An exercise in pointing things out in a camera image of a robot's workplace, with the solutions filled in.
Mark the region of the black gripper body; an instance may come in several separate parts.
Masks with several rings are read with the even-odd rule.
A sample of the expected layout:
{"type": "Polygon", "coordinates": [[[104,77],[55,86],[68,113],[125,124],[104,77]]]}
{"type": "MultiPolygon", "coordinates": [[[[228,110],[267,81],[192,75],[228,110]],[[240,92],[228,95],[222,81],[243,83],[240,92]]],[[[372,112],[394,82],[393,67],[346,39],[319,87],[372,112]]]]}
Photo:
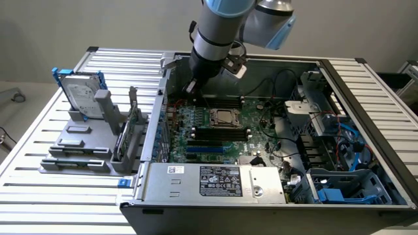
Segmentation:
{"type": "Polygon", "coordinates": [[[192,48],[191,56],[188,60],[190,70],[192,77],[188,81],[188,85],[204,85],[210,78],[218,76],[220,72],[222,63],[228,55],[228,53],[220,54],[219,60],[210,60],[203,57],[195,48],[192,48]]]}

